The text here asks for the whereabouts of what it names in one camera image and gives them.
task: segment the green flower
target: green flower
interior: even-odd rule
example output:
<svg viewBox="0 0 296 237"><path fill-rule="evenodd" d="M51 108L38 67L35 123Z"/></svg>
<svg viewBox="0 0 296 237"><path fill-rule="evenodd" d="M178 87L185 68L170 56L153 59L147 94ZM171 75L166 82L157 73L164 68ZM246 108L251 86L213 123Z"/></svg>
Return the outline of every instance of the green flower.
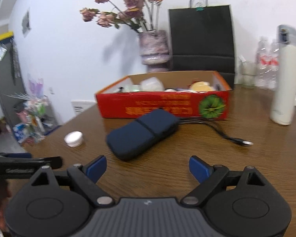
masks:
<svg viewBox="0 0 296 237"><path fill-rule="evenodd" d="M206 96L199 104L199 113L208 119L218 118L225 110L223 99L217 95Z"/></svg>

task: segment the white bottle cap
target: white bottle cap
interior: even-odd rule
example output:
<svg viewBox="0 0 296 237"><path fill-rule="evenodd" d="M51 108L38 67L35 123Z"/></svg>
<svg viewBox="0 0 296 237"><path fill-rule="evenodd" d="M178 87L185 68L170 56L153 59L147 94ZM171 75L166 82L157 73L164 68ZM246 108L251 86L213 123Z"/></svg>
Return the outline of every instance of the white bottle cap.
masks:
<svg viewBox="0 0 296 237"><path fill-rule="evenodd" d="M81 132L74 131L65 136L65 142L70 147L77 147L83 142L83 135Z"/></svg>

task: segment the gray ribbed panel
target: gray ribbed panel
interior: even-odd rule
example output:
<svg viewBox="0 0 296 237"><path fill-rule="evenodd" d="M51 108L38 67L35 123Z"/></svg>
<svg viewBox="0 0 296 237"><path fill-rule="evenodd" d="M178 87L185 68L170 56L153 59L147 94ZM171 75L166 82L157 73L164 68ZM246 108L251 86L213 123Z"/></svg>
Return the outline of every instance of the gray ribbed panel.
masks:
<svg viewBox="0 0 296 237"><path fill-rule="evenodd" d="M223 237L197 209L174 198L123 198L113 208L99 209L74 237Z"/></svg>

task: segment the clear plastic bottle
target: clear plastic bottle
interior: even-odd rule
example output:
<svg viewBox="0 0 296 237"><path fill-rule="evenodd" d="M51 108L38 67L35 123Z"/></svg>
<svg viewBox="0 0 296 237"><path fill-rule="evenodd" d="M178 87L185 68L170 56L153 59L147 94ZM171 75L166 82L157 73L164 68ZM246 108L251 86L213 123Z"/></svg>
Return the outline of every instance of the clear plastic bottle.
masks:
<svg viewBox="0 0 296 237"><path fill-rule="evenodd" d="M266 37L261 37L256 56L257 78L255 85L266 88L269 82L269 42Z"/></svg>
<svg viewBox="0 0 296 237"><path fill-rule="evenodd" d="M272 90L276 89L276 76L278 73L278 50L279 50L279 44L277 40L273 39L273 42L271 44L271 50L270 50L271 77L269 82L269 88Z"/></svg>

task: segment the floor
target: floor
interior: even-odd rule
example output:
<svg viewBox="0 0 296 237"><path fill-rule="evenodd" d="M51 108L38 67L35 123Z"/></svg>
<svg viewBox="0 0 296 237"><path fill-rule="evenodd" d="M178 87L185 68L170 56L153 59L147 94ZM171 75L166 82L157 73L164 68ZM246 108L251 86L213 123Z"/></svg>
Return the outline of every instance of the floor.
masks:
<svg viewBox="0 0 296 237"><path fill-rule="evenodd" d="M25 150L18 144L11 133L0 134L0 152L24 153Z"/></svg>

